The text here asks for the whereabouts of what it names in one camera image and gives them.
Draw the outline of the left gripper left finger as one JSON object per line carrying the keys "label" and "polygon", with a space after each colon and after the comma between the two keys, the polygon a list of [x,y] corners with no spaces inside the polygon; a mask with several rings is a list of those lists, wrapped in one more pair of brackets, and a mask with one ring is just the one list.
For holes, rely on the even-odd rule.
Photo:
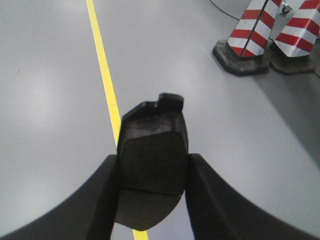
{"label": "left gripper left finger", "polygon": [[109,240],[120,193],[116,155],[109,155],[70,197],[3,240]]}

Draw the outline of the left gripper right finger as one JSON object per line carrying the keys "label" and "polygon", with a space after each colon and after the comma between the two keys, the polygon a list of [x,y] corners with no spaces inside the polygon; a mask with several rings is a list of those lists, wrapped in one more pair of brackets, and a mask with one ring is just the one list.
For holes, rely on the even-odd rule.
{"label": "left gripper right finger", "polygon": [[196,240],[314,240],[232,188],[198,153],[188,156],[185,200]]}

